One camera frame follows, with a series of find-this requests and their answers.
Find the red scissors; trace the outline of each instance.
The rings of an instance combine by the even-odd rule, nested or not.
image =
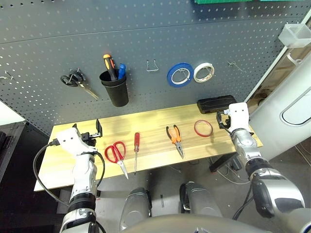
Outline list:
[[[117,147],[118,144],[123,146],[123,150],[124,150],[123,155],[121,155],[121,153]],[[112,150],[112,154],[113,154],[113,158],[114,158],[113,160],[110,159],[108,154],[107,154],[109,149]],[[105,149],[105,157],[107,158],[107,160],[109,160],[110,162],[112,162],[114,164],[118,164],[121,167],[125,177],[128,179],[127,171],[126,171],[126,168],[125,168],[124,163],[123,163],[125,153],[126,153],[126,149],[125,149],[125,144],[123,142],[115,142],[112,146],[109,146]]]

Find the black cup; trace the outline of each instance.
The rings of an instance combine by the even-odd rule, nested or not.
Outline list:
[[[118,77],[119,70],[116,69],[116,76]],[[111,99],[111,102],[116,107],[123,107],[128,103],[128,94],[126,87],[126,75],[120,80],[111,81],[108,71],[105,71],[99,76],[102,85],[105,86],[106,91]]]

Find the pliers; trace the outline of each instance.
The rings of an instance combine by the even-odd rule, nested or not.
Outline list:
[[[180,137],[180,132],[179,129],[176,125],[173,126],[175,131],[176,131],[176,137],[172,136],[170,131],[169,131],[169,127],[166,127],[166,133],[167,136],[170,138],[170,140],[172,141],[173,144],[175,144],[176,149],[178,151],[178,153],[180,154],[180,157],[183,159],[184,158],[184,153],[183,153],[183,148],[181,146],[181,137]]]

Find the wooden table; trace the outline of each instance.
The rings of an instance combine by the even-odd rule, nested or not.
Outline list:
[[[207,120],[212,124],[214,131],[210,137],[200,137],[193,130],[194,123],[200,119]],[[112,145],[116,141],[122,141],[126,146],[124,164],[128,173],[134,171],[135,132],[140,132],[137,171],[235,151],[226,131],[219,129],[216,114],[203,115],[199,112],[196,104],[107,117],[99,121],[103,127],[103,137],[96,138],[96,148],[104,157],[104,150],[107,146]],[[80,133],[95,133],[95,122],[96,120],[78,122],[77,126]],[[176,124],[180,130],[184,159],[181,159],[176,146],[171,143],[166,135],[165,127],[169,126],[172,129],[173,124]],[[54,126],[50,141],[56,138],[58,132],[68,129],[72,125],[73,123]],[[258,146],[262,146],[256,134],[253,136],[257,140]],[[106,163],[104,178],[123,174],[119,165],[109,162],[105,157],[104,159]],[[74,164],[74,157],[65,152],[61,146],[48,147],[41,165],[39,177],[47,188],[73,185],[72,168]],[[95,164],[98,169],[96,179],[99,179],[103,165],[98,156],[95,156]],[[39,190],[42,190],[42,187],[37,182],[35,191]]]

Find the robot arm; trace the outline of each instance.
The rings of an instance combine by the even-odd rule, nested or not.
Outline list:
[[[272,168],[259,152],[248,127],[247,104],[229,105],[229,109],[223,112],[230,116],[227,125],[222,123],[220,114],[217,113],[219,126],[230,134],[238,159],[249,176],[258,213],[263,217],[276,217],[288,232],[308,232],[311,228],[311,209],[305,208],[298,188]]]
[[[68,213],[64,216],[60,233],[99,233],[96,222],[95,201],[97,196],[95,155],[101,155],[93,146],[95,137],[102,136],[97,120],[98,133],[80,134],[76,125],[57,135],[62,148],[75,157],[73,168],[74,185],[69,201]]]

